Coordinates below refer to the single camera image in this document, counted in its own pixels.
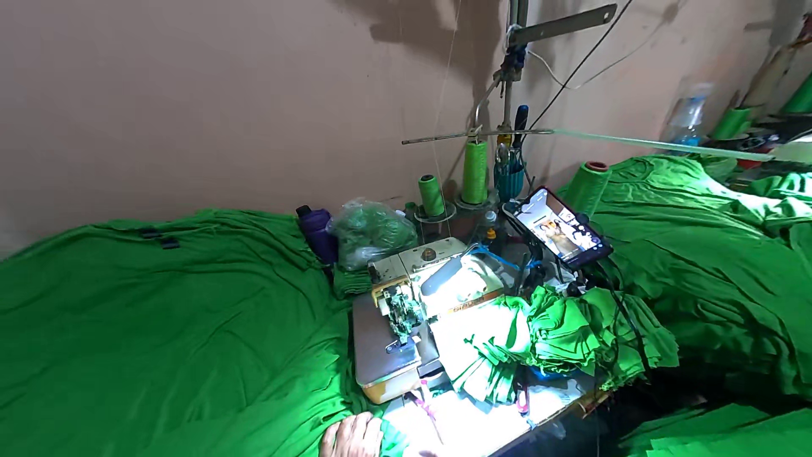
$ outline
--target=green fabric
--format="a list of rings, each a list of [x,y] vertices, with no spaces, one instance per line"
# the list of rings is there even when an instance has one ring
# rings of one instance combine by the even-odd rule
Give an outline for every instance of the green fabric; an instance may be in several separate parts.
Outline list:
[[[615,248],[616,280],[676,336],[680,365],[740,392],[812,398],[809,205],[651,155],[612,167],[593,222]]]
[[[794,197],[812,202],[812,173],[789,173],[753,181],[745,189],[747,194],[768,198]]]
[[[683,411],[641,425],[624,437],[630,455],[809,455],[812,411],[770,417],[752,407],[727,405]]]
[[[76,228],[0,263],[0,455],[316,455],[369,409],[289,215]],[[404,441],[387,426],[384,455]]]
[[[333,270],[333,292],[341,299],[372,290],[372,279],[366,270],[349,272],[336,266]]]
[[[716,157],[702,154],[688,154],[685,157],[699,162],[708,176],[723,184],[733,174],[738,164],[738,161],[733,157]]]
[[[674,337],[642,300],[626,295],[624,303],[643,336],[649,365],[675,367]],[[600,367],[605,390],[644,372],[637,338],[605,289],[565,298],[551,287],[538,287],[530,303],[504,297],[443,317],[432,329],[454,390],[479,401],[512,402],[519,363],[544,372],[580,369],[590,375]]]
[[[641,299],[626,294],[622,300],[643,338],[650,367],[677,366],[673,335]],[[521,305],[528,316],[533,349],[527,364],[543,372],[580,369],[598,374],[604,390],[626,385],[645,371],[637,336],[609,290],[593,288],[573,298],[562,297],[549,286],[537,287],[530,303],[520,298],[512,303]]]
[[[513,401],[513,376],[530,351],[527,318],[520,307],[497,300],[444,316],[432,329],[454,390],[481,402]]]

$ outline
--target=plastic bag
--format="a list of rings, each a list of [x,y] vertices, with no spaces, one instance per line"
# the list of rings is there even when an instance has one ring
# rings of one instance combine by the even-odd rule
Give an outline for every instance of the plastic bag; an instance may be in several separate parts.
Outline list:
[[[339,239],[339,265],[347,270],[366,268],[369,261],[417,246],[417,230],[406,218],[383,203],[356,198],[344,203],[330,223]]]

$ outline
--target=yellow part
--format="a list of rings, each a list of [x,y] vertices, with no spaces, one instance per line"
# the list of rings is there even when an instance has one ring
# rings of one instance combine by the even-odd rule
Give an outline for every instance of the yellow part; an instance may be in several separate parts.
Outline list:
[[[412,390],[420,389],[420,375],[417,374],[417,367],[415,367],[386,381],[365,385],[362,389],[366,398],[379,405]]]
[[[503,143],[505,146],[510,147],[510,145],[513,143],[512,139],[513,135],[511,134],[497,135],[496,144],[498,145],[499,143]]]

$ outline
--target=water bottle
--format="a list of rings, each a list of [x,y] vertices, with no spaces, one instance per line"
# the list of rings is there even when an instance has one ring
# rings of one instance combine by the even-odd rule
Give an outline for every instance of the water bottle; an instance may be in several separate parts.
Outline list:
[[[686,146],[699,146],[702,137],[699,135],[699,124],[702,123],[702,111],[713,85],[702,83],[694,85],[686,97],[680,99],[674,107],[671,119],[668,120],[663,140],[669,143]],[[678,151],[670,154],[683,155]]]
[[[313,253],[325,265],[336,263],[339,260],[339,242],[327,232],[330,212],[323,209],[313,211],[304,205],[296,208],[296,214],[299,216],[299,227],[304,233],[304,239]]]

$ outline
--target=hand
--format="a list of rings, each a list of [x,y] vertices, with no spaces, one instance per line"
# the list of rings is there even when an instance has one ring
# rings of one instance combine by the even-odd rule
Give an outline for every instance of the hand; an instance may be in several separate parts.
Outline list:
[[[381,423],[372,413],[362,412],[332,424],[324,432],[318,457],[379,457]]]

